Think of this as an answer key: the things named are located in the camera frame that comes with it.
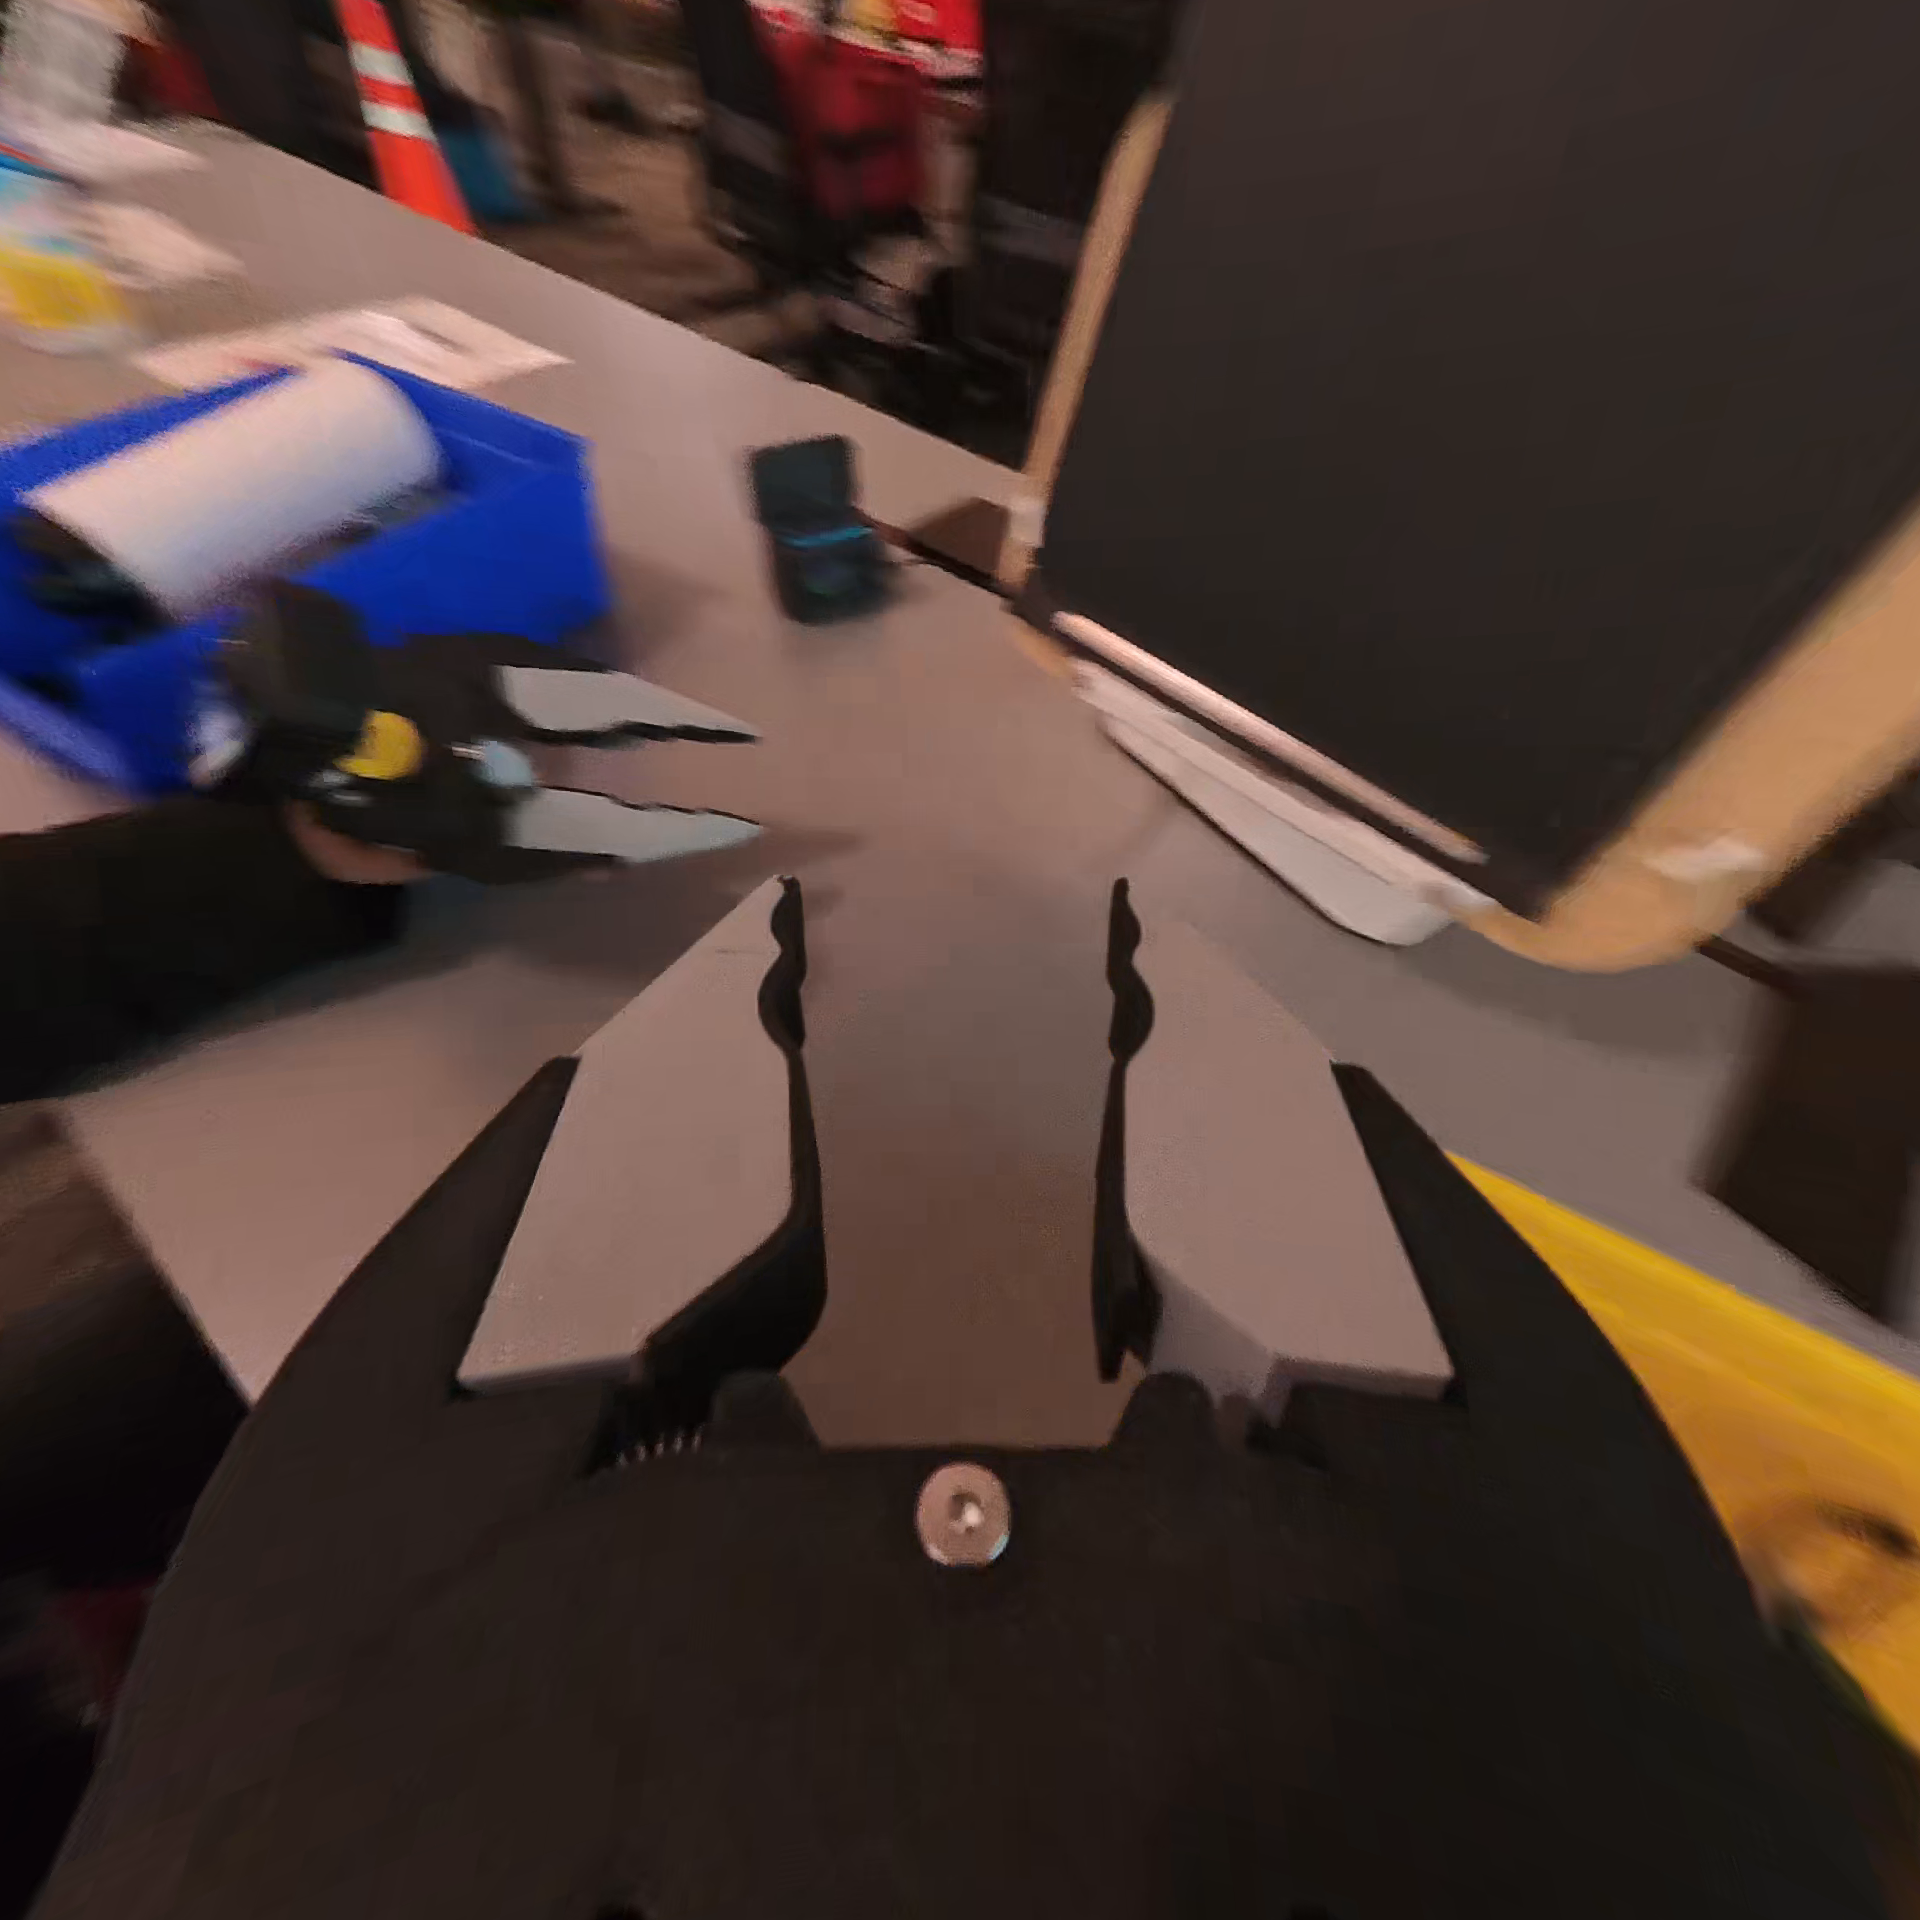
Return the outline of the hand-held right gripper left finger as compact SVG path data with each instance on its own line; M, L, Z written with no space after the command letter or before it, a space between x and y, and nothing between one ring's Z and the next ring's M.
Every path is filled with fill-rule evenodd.
M460 1389L715 1389L826 1306L800 1066L807 929L773 875L572 1049Z

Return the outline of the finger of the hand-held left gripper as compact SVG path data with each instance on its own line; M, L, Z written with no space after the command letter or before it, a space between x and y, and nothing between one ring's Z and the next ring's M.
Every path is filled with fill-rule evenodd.
M538 855L538 861L609 861L609 869L648 869L685 855L727 855L759 842L765 824L720 813L720 806L667 806L667 800L617 800L592 791L532 791L509 806L500 845Z
M627 670L500 661L490 689L529 742L759 742L727 708Z

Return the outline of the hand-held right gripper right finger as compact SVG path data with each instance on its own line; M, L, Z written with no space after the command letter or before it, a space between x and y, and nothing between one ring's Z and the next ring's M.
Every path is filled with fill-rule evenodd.
M1437 1401L1450 1357L1322 1041L1108 882L1094 1359L1279 1420L1298 1389Z

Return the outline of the blue plastic bin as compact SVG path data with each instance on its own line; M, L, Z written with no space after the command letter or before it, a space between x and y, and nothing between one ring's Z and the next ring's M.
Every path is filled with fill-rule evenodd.
M284 374L133 398L0 455L0 724L12 742L125 794L183 791L199 682L263 582L344 597L375 646L433 628L557 646L609 614L582 437L395 367L375 374L427 417L448 459L438 489L350 521L211 614L163 620L133 582L109 582L97 557L61 557L61 541L29 526L19 499L32 489Z

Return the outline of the yellow plastic bin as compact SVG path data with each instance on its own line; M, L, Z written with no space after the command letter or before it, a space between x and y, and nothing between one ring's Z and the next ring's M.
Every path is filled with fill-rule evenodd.
M1920 1746L1920 1389L1475 1156L1461 1175L1560 1267L1687 1453L1742 1572Z

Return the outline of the person's left hand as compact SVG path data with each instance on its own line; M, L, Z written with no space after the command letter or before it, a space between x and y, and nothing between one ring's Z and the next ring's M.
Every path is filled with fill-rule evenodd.
M350 886L427 882L422 855L406 855L406 845L375 845L375 842L334 835L306 806L288 806L284 824L288 824L305 861L330 882L350 882Z

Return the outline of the black battery charging case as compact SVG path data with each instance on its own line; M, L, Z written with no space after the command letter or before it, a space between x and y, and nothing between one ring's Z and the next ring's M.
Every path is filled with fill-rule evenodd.
M841 621L890 605L895 557L853 499L850 435L759 444L751 499L773 597L795 621Z

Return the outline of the white printed paper sheet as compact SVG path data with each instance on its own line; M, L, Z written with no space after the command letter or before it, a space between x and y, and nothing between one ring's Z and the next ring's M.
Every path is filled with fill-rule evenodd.
M243 374L318 367L330 357L355 357L355 361L375 361L454 397L484 397L517 374L564 367L557 349L517 341L427 297L324 306L293 324L211 331L211 338L136 349L133 367L169 397L199 397Z

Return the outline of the black flat device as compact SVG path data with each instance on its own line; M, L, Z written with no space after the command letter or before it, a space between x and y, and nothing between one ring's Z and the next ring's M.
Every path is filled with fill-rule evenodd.
M900 546L943 570L1002 580L1008 521L1002 499L955 499L917 521Z

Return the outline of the disinfectant wipes canister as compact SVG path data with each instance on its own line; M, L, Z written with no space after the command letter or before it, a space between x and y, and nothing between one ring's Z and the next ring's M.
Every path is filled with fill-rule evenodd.
M87 185L19 144L0 144L0 324L54 357L133 341L133 305L94 246Z

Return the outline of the orange traffic cone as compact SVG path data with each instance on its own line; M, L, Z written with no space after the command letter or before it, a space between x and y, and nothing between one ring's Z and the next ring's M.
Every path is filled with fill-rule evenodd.
M414 3L334 0L330 13L344 25L350 88L355 88L378 197L476 234L467 191L427 113L433 68L422 52Z

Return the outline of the red plastic tote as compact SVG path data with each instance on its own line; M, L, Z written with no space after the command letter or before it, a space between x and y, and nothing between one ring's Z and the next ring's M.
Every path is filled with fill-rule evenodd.
M759 0L800 191L841 230L929 201L929 120L983 72L982 0Z

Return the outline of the black board on white stand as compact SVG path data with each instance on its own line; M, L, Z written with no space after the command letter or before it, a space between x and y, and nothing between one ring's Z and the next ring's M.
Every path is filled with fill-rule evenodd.
M1920 13L1192 3L1028 620L1416 947L1725 935L1916 766Z

